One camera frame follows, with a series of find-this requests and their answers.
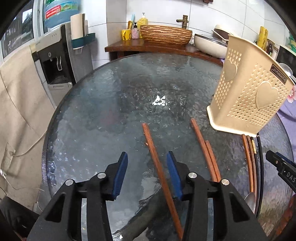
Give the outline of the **yellow mug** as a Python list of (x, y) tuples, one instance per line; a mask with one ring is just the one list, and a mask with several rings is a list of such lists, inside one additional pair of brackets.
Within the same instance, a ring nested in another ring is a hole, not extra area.
[(123, 41), (131, 40), (132, 39), (132, 30), (131, 29), (121, 30), (121, 38)]

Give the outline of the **blue water bottle jug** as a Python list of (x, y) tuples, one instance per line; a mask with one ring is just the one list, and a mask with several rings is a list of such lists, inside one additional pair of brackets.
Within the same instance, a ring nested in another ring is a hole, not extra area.
[(43, 5), (45, 32), (57, 25), (69, 22), (72, 15), (80, 13), (80, 9), (80, 0), (45, 0)]

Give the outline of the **teal paper towel holder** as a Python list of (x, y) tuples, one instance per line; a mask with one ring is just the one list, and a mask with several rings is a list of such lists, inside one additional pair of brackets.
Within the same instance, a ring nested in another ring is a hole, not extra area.
[(89, 33), (84, 37), (71, 40), (72, 48), (73, 49), (79, 49), (83, 48), (84, 46), (90, 44), (91, 42), (95, 41), (95, 33)]

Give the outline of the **woven brown basin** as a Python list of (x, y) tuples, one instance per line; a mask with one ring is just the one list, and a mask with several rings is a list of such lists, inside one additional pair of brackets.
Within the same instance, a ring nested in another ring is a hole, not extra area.
[(140, 34), (145, 41), (151, 43), (181, 46), (190, 42), (193, 32), (177, 27), (142, 25), (140, 26)]

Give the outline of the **yellow soap dispenser bottle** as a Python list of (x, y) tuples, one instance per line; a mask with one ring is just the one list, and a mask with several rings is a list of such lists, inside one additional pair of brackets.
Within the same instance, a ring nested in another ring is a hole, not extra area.
[(137, 21), (137, 28), (140, 30), (140, 27), (143, 25), (148, 25), (148, 19), (145, 16), (145, 13), (142, 13), (142, 17)]

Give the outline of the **round glass table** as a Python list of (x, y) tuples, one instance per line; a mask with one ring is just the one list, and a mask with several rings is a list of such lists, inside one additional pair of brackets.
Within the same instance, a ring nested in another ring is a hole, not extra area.
[(172, 151), (191, 171), (210, 179), (191, 127), (194, 118), (210, 142), (221, 176), (247, 196), (242, 137), (213, 129), (206, 111), (221, 71), (198, 58), (157, 53), (125, 57), (94, 70), (68, 92), (52, 116), (43, 157), (49, 193), (54, 195), (67, 179), (90, 179), (126, 152), (121, 192), (107, 202), (113, 239), (177, 240), (142, 124), (149, 126), (165, 173), (166, 155)]

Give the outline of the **black chopstick with gold band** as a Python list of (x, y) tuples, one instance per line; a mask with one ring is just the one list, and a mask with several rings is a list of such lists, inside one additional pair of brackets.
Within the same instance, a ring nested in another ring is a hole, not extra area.
[(255, 145), (254, 139), (253, 138), (250, 138), (250, 139), (251, 139), (251, 144), (252, 144), (253, 152), (254, 152), (254, 154), (257, 154), (257, 150), (256, 150), (256, 145)]

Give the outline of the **pink patterned small bottle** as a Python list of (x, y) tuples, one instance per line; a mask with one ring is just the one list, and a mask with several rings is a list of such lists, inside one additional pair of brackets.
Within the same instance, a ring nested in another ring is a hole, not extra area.
[(137, 28), (137, 23), (135, 22), (132, 27), (132, 39), (139, 39), (139, 30)]

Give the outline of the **beige hanging cloth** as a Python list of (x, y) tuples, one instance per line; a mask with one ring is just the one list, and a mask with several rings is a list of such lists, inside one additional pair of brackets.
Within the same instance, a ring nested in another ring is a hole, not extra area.
[(33, 209), (41, 192), (42, 147), (54, 113), (26, 46), (1, 65), (1, 197)]

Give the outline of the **black chopstick with silver band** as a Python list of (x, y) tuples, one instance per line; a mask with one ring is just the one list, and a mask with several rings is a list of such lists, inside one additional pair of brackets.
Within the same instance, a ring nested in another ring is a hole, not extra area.
[(259, 214), (261, 211), (262, 199), (263, 199), (263, 190), (264, 190), (264, 161), (263, 161), (263, 152), (262, 152), (262, 144), (260, 139), (260, 134), (256, 135), (257, 145), (258, 145), (258, 154), (259, 154), (259, 168), (260, 168), (260, 188), (259, 188), (259, 198), (258, 198), (258, 209), (256, 212), (256, 217), (259, 219)]

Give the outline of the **purple floral cloth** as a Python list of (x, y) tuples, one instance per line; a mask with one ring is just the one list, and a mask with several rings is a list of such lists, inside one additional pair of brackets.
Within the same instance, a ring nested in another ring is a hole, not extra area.
[(285, 127), (287, 135), (290, 139), (292, 152), (295, 159), (295, 146), (296, 146), (296, 88), (293, 86), (287, 100), (278, 110), (277, 114)]

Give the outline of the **white frying pan with lid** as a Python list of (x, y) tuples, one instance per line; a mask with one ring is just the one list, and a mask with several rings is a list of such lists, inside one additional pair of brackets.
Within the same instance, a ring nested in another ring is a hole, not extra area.
[(212, 57), (218, 59), (225, 59), (226, 57), (227, 44), (217, 38), (195, 34), (194, 46), (197, 50), (211, 55)]

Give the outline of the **metal spoon with brown handle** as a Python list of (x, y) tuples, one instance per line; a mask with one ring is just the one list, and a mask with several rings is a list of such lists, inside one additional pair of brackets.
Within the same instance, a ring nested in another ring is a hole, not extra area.
[(288, 77), (293, 81), (293, 83), (296, 85), (295, 77), (293, 76), (292, 69), (286, 65), (285, 63), (279, 63), (281, 68), (285, 71), (285, 73), (288, 75)]

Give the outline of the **white water dispenser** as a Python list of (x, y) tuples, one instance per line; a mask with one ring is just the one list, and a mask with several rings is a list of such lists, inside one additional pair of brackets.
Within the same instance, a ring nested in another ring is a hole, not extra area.
[(73, 49), (70, 23), (62, 24), (41, 37), (32, 53), (43, 88), (57, 107), (69, 90), (93, 71), (89, 44)]

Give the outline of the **white microwave oven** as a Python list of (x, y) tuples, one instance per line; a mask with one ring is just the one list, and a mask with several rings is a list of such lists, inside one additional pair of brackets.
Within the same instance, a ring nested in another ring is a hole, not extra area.
[(291, 68), (293, 73), (296, 70), (296, 54), (286, 46), (280, 45), (275, 59), (278, 63), (285, 63)]

